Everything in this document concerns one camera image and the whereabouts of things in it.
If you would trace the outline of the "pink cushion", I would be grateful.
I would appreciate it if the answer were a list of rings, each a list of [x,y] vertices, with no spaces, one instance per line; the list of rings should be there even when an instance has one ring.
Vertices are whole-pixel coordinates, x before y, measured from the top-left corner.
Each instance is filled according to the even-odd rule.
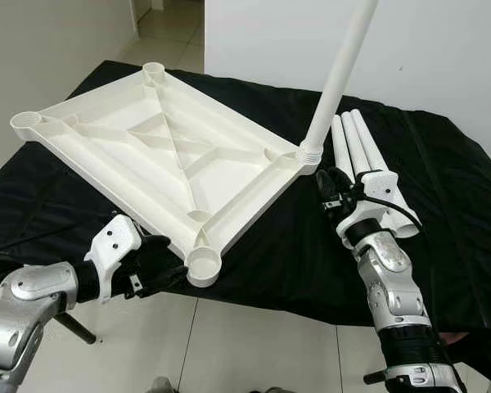
[[[440,332],[439,339],[441,343],[444,343],[447,346],[458,343],[463,340],[463,338],[469,336],[467,332]]]

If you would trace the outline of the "black cloth table cover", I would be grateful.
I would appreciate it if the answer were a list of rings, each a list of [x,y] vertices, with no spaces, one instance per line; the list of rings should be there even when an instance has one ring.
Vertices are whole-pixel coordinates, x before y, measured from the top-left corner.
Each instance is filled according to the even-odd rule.
[[[421,221],[400,246],[439,329],[465,334],[450,356],[491,379],[491,157],[441,115],[356,97],[340,109],[361,111]],[[169,291],[371,326],[353,259],[320,205],[311,178],[295,181],[227,251],[214,285]],[[46,147],[25,143],[0,168],[0,278],[26,264],[81,260],[114,212]]]

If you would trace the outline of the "white plastic table leg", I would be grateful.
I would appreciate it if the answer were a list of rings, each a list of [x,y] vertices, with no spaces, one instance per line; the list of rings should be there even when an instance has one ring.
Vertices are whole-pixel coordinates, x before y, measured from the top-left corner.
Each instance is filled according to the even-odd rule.
[[[383,171],[383,169],[370,169],[370,165],[368,164],[366,153],[363,149],[362,143],[360,142],[360,138],[358,138],[358,132],[357,130],[355,130],[353,116],[351,116],[349,111],[342,113],[342,115],[340,115],[340,120],[342,120],[346,139],[348,142],[351,161],[353,162],[353,166],[354,166],[354,172],[355,172],[354,182],[356,183],[358,180],[360,180],[361,176],[365,173]],[[398,174],[391,171],[391,169],[389,169],[389,171],[387,172],[391,172],[392,174],[398,176]],[[391,192],[392,188],[395,188],[395,186],[398,186],[398,181],[396,181],[396,183],[393,184],[391,189],[389,191],[386,191],[386,193]],[[403,210],[402,207],[393,205],[392,202],[388,202],[388,201],[387,201],[387,206],[389,210],[393,209],[393,210],[397,210],[399,213],[405,214],[408,217],[408,219],[413,222],[413,216],[407,213],[406,210]]]
[[[354,166],[351,161],[348,142],[339,115],[333,115],[331,117],[331,131],[329,132],[329,138],[331,139],[332,149],[334,149],[335,167],[349,178],[354,179]]]
[[[298,150],[298,162],[302,165],[317,165],[324,151],[324,139],[327,138],[331,127],[332,116],[340,99],[345,93],[350,72],[360,55],[367,31],[372,25],[376,8],[380,0],[361,0],[357,10],[346,24],[346,31],[340,47],[336,50],[334,62],[329,68],[327,81],[324,83],[313,117],[310,120],[308,132]]]
[[[353,116],[355,130],[358,132],[358,138],[360,138],[360,142],[362,143],[363,149],[366,153],[370,169],[389,171],[386,160],[384,160],[379,147],[377,147],[376,142],[374,142],[372,132],[370,132],[367,124],[365,123],[362,113],[358,111],[358,109],[350,110],[349,113],[351,116]],[[381,195],[381,200],[392,202],[393,205],[402,207],[402,209],[406,210],[407,213],[415,216],[415,213],[410,209],[410,206],[408,206],[405,198],[403,198],[402,192],[399,191],[398,186],[392,188],[391,192]],[[386,217],[384,217],[384,220],[381,222],[386,224],[388,228],[391,229],[396,238],[411,238],[419,233],[418,226],[410,221],[405,214],[399,213],[397,210],[389,210]]]

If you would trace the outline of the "grey left robot foot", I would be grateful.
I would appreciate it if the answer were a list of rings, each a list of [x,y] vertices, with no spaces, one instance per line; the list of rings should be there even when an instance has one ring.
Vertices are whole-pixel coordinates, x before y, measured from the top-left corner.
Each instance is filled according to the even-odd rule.
[[[177,389],[172,386],[172,382],[167,377],[156,377],[151,383],[146,393],[179,393]]]

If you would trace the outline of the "black metal table leg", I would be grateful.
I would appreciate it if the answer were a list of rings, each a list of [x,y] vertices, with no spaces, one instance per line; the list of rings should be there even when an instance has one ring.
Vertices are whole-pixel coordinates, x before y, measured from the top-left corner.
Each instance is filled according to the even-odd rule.
[[[78,322],[72,315],[61,312],[61,314],[56,314],[54,319],[58,324],[69,329],[70,333],[73,333],[74,336],[81,338],[86,345],[93,345],[98,341],[96,334],[82,325],[81,322]]]

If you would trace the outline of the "white plastic table top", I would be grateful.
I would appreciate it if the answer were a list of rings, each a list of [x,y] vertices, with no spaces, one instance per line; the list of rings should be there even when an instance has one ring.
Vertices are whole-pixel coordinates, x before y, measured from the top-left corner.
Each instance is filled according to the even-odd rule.
[[[12,116],[142,228],[170,240],[193,286],[217,281],[223,254],[322,149],[295,145],[193,88],[162,64]]]

